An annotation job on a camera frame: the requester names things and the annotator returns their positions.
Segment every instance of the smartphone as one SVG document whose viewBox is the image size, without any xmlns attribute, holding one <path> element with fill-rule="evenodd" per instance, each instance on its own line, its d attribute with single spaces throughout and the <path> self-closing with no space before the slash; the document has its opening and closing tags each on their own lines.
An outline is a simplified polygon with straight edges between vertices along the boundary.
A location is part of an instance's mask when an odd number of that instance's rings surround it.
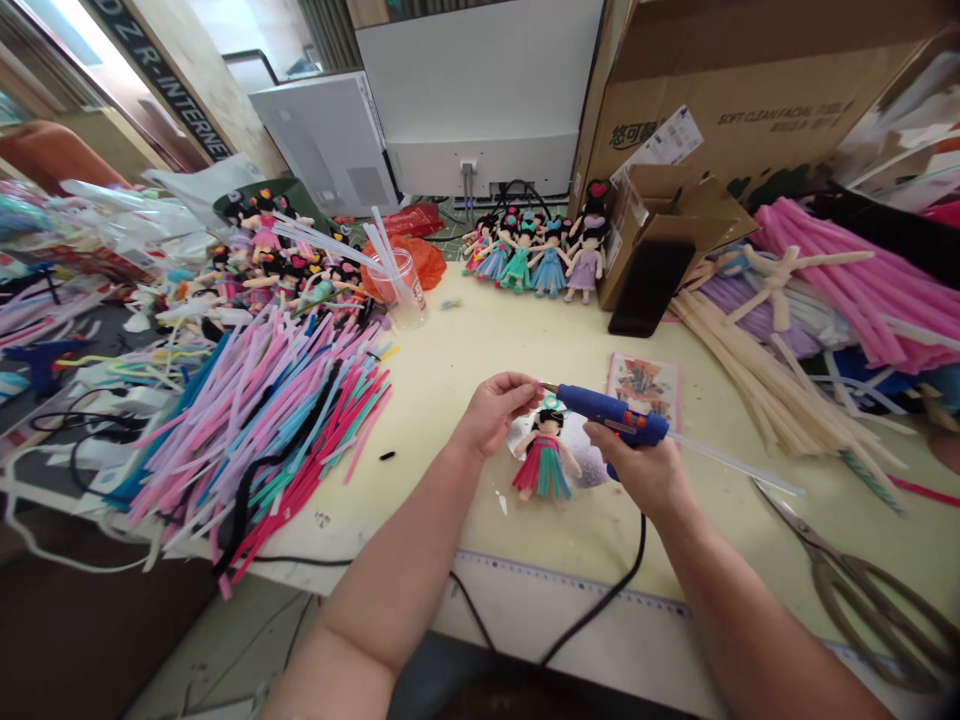
<svg viewBox="0 0 960 720">
<path fill-rule="evenodd" d="M 680 287 L 696 253 L 690 240 L 644 240 L 633 253 L 617 309 L 607 331 L 611 335 L 650 337 Z"/>
</svg>

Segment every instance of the red heart hair accessory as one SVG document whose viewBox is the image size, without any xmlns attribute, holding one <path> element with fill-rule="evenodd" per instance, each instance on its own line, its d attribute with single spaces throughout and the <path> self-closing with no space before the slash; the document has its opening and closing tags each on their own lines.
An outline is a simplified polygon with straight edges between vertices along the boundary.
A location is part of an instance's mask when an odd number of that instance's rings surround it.
<svg viewBox="0 0 960 720">
<path fill-rule="evenodd" d="M 608 192 L 610 192 L 609 180 L 591 180 L 587 184 L 587 195 L 597 200 L 605 197 Z"/>
</svg>

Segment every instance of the person's left hand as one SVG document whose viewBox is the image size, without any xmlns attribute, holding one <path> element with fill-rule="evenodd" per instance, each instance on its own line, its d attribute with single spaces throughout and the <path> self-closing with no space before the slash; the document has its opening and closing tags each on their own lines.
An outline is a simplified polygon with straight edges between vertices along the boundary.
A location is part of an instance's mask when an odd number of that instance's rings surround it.
<svg viewBox="0 0 960 720">
<path fill-rule="evenodd" d="M 503 444 L 510 423 L 537 409 L 546 391 L 529 375 L 504 372 L 484 380 L 450 436 L 450 443 L 481 459 Z"/>
</svg>

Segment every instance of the hand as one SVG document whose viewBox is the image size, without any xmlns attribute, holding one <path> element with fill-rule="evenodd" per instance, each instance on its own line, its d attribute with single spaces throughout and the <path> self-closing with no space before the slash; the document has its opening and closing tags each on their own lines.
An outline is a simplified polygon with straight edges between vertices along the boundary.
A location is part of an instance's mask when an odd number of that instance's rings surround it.
<svg viewBox="0 0 960 720">
<path fill-rule="evenodd" d="M 623 489 L 654 524 L 695 503 L 680 452 L 671 438 L 664 438 L 656 447 L 631 448 L 599 423 L 588 422 L 583 430 L 590 444 L 600 449 L 604 462 L 616 468 Z"/>
<path fill-rule="evenodd" d="M 529 375 L 494 375 L 473 393 L 450 436 L 450 444 L 475 453 L 481 460 L 490 457 L 503 444 L 510 423 L 536 410 L 544 395 L 544 389 Z"/>
</svg>

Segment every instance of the hot glue gun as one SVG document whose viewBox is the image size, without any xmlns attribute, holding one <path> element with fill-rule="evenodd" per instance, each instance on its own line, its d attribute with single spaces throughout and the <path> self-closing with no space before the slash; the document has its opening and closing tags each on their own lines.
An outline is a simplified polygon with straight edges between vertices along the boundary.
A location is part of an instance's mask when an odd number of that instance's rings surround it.
<svg viewBox="0 0 960 720">
<path fill-rule="evenodd" d="M 602 395 L 593 390 L 575 385 L 549 385 L 541 387 L 557 396 L 557 400 L 570 410 L 583 415 L 587 420 L 601 423 L 613 430 L 630 447 L 658 445 L 670 431 L 670 423 L 661 415 L 634 412 L 623 400 Z M 617 482 L 617 471 L 607 465 L 607 474 Z"/>
</svg>

